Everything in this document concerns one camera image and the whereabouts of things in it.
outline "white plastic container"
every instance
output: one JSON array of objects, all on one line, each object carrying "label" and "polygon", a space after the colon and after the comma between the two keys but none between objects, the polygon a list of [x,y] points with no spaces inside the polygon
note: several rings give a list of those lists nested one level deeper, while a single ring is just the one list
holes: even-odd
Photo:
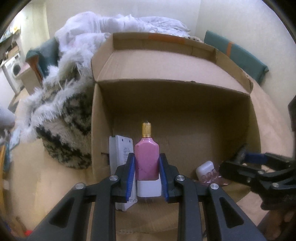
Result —
[{"label": "white plastic container", "polygon": [[204,164],[200,165],[196,169],[196,175],[198,180],[202,179],[203,175],[207,175],[208,172],[211,172],[214,169],[214,164],[211,161],[206,161]]},{"label": "white plastic container", "polygon": [[[110,173],[115,174],[118,166],[126,163],[128,154],[133,152],[133,140],[128,137],[115,136],[109,137],[109,159],[110,159]],[[131,197],[127,203],[115,203],[117,210],[126,211],[129,207],[135,204],[137,199],[136,180],[133,178],[133,187]]]},{"label": "white plastic container", "polygon": [[138,197],[159,197],[161,196],[160,176],[156,181],[137,181]]}]

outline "white fabric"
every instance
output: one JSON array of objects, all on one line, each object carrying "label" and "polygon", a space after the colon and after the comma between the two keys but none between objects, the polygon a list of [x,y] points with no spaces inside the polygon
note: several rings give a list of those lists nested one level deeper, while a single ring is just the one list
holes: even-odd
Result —
[{"label": "white fabric", "polygon": [[15,124],[15,115],[8,110],[0,106],[0,129],[12,127]]},{"label": "white fabric", "polygon": [[96,47],[112,33],[149,32],[189,37],[189,29],[180,21],[165,17],[134,18],[131,15],[102,17],[93,12],[79,13],[69,18],[55,33],[61,54],[79,44],[95,42]]}]

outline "wooden floor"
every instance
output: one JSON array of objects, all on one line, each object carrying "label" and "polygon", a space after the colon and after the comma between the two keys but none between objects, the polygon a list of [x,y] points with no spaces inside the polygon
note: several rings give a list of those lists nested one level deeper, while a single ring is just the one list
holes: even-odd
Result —
[{"label": "wooden floor", "polygon": [[[28,96],[24,89],[18,96],[18,119],[22,99]],[[12,150],[9,171],[10,215],[19,216],[28,229],[34,229],[55,204],[76,184],[93,184],[92,169],[73,170],[49,156],[42,140],[19,144]]]},{"label": "wooden floor", "polygon": [[6,146],[3,145],[0,147],[0,214],[2,217],[6,216],[6,208],[4,204],[3,196],[3,166],[6,153]]}]

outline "pink bottle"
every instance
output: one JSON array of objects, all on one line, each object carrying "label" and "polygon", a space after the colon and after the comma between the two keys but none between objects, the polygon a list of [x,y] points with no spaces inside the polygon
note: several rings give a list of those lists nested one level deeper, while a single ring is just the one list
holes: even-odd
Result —
[{"label": "pink bottle", "polygon": [[151,124],[142,124],[142,139],[135,145],[136,169],[138,181],[155,181],[159,178],[159,146],[151,138]]}]

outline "cardboard box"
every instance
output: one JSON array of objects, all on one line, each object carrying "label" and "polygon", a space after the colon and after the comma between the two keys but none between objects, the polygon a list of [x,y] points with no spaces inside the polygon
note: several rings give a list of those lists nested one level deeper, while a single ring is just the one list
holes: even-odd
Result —
[{"label": "cardboard box", "polygon": [[[98,182],[110,174],[109,136],[137,143],[143,121],[152,123],[152,137],[169,163],[190,178],[199,165],[211,160],[218,166],[243,143],[260,152],[253,84],[212,46],[162,34],[116,33],[92,58],[92,70],[92,168]],[[178,204],[162,199],[116,213],[119,240],[175,240],[165,231],[173,235],[177,225]]]}]

